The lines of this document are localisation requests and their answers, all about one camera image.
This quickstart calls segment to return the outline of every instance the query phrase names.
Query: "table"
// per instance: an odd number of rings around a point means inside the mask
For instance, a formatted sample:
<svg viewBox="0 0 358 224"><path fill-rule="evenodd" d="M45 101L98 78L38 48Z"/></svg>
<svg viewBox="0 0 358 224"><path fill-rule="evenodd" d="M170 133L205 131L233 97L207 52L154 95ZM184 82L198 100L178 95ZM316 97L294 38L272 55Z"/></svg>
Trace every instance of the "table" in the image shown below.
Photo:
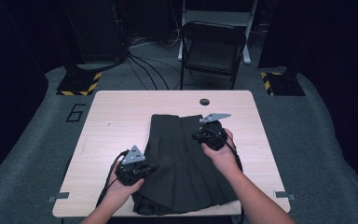
<svg viewBox="0 0 358 224"><path fill-rule="evenodd" d="M206 98L209 105L201 105ZM55 217L86 217L95 207L110 165L121 152L136 145L145 151L153 114L179 117L210 113L230 113L221 119L223 127L234 133L244 173L284 211L287 198L276 198L273 191L284 191L269 141L249 91L98 91L79 137L60 192L67 199L57 199ZM137 217L133 200L114 214ZM220 216L241 213L239 201L217 205L181 216Z"/></svg>
<svg viewBox="0 0 358 224"><path fill-rule="evenodd" d="M249 34L252 29L252 23L255 16L255 8L258 0L254 0L252 3L252 9L250 12L229 12L229 11L202 11L202 10L187 10L186 0L182 2L182 24L186 24L190 21L204 21L219 23L232 26L243 26L246 27L245 35L249 38ZM179 48L178 60L182 60L182 44ZM251 63L249 50L247 45L242 52L243 62L245 64Z"/></svg>

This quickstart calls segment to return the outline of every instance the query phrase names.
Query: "cable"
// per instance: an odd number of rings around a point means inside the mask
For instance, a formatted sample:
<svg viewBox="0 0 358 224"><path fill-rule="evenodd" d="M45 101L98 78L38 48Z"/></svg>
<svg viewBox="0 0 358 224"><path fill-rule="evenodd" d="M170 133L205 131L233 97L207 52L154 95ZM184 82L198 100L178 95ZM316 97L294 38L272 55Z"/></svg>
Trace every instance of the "cable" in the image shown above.
<svg viewBox="0 0 358 224"><path fill-rule="evenodd" d="M179 24L178 24L178 21L175 17L175 13L173 12L173 7L172 7L172 1L170 0L170 7L171 7L171 12L172 12L172 15L173 15L173 19L175 20L175 24L176 24L176 31L177 31L177 37L176 37L176 40L170 44L170 45L163 45L165 47L172 47L173 45L176 44L176 42L178 42L179 40L179 36L180 36L180 32L179 32Z"/></svg>
<svg viewBox="0 0 358 224"><path fill-rule="evenodd" d="M155 83L154 79L150 76L149 72L148 72L143 66L141 66L139 63L137 63L137 62L132 58L131 55L129 55L129 58L130 58L133 62L135 62L136 64L138 64L140 67L142 67L142 68L145 70L145 72L146 72L147 75L150 77L150 80L152 81L152 83L153 83L153 85L154 85L154 87L155 87L155 89L156 89L156 91L157 91L158 88L157 88L157 86L156 86L156 83Z"/></svg>
<svg viewBox="0 0 358 224"><path fill-rule="evenodd" d="M132 67L131 61L130 59L128 59L130 67L132 68L133 73L136 75L136 77L138 78L138 80L141 82L141 84L144 86L144 88L148 91L148 88L146 87L146 85L143 83L143 81L139 78L138 74L136 73L135 69Z"/></svg>
<svg viewBox="0 0 358 224"><path fill-rule="evenodd" d="M151 67L157 74L158 74L158 76L162 79L162 81L164 82L164 84L165 84L165 87L167 88L167 90L169 90L170 88L168 87L168 84L167 84L167 82L165 81L165 79L164 79L164 77L156 70L156 68L155 67L153 67L150 63L148 63L148 62L146 62L146 61L144 61L143 59L141 59L140 57L137 57L137 56L135 56L135 55L133 55L133 54L131 54L131 57L134 57L134 58L136 58L136 59L138 59L138 60L140 60L141 62L143 62L143 63L145 63L145 64L147 64L147 65L149 65L149 67Z"/></svg>
<svg viewBox="0 0 358 224"><path fill-rule="evenodd" d="M149 59L149 58L144 58L144 57L139 57L139 56L137 56L137 57L138 57L138 58L141 58L141 59L145 59L145 60L149 60L149 61L153 61L153 62L157 62L157 63L162 63L162 64L165 64L165 65L168 65L168 66L172 67L173 69L175 69L175 70L178 72L179 76L180 76L180 71L179 71L179 69L176 68L175 66L171 65L171 64L164 63L164 62L161 62L161 61L155 60L155 59ZM179 81L176 83L175 87L173 88L173 90L176 90L176 88L179 86L179 83L180 83L180 78L179 78Z"/></svg>

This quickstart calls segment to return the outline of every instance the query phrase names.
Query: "warning stripe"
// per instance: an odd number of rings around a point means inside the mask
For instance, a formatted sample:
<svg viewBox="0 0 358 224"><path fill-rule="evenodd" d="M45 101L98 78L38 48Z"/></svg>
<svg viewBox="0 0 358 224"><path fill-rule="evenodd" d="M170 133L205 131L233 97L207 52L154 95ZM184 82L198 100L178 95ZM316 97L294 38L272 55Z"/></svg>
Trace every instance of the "warning stripe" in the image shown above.
<svg viewBox="0 0 358 224"><path fill-rule="evenodd" d="M271 85L269 84L269 79L267 77L267 74L272 74L272 75L281 75L282 73L265 73L262 72L261 73L261 77L263 78L263 82L264 82L264 87L266 88L267 94L268 95L274 95L274 92L272 91Z"/></svg>
<svg viewBox="0 0 358 224"><path fill-rule="evenodd" d="M94 79L92 80L91 85L89 86L88 91L57 91L57 95L91 95L95 88L97 88L98 81L100 80L101 73L95 75Z"/></svg>

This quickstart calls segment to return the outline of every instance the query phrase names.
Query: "small black object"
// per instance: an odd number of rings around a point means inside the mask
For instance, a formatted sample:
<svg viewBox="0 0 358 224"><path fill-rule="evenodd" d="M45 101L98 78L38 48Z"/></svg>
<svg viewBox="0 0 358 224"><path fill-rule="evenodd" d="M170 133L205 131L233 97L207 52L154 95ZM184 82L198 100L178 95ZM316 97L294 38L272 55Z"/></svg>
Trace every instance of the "small black object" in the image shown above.
<svg viewBox="0 0 358 224"><path fill-rule="evenodd" d="M217 151L222 148L227 141L227 134L219 120L204 123L200 131L192 133L191 136L199 144L205 143L211 149Z"/></svg>
<svg viewBox="0 0 358 224"><path fill-rule="evenodd" d="M117 180L125 186L131 186L138 180L146 178L151 167L144 161L123 164L122 162L116 169Z"/></svg>

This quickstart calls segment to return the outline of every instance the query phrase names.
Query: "pleated fabric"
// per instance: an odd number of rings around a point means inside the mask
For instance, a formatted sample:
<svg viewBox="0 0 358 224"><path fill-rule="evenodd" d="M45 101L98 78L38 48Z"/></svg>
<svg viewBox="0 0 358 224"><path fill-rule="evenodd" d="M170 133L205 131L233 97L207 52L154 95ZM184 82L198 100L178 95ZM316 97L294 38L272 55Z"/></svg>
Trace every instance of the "pleated fabric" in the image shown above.
<svg viewBox="0 0 358 224"><path fill-rule="evenodd" d="M237 200L232 187L193 140L202 115L153 115L146 161L158 165L134 194L141 215L183 214Z"/></svg>

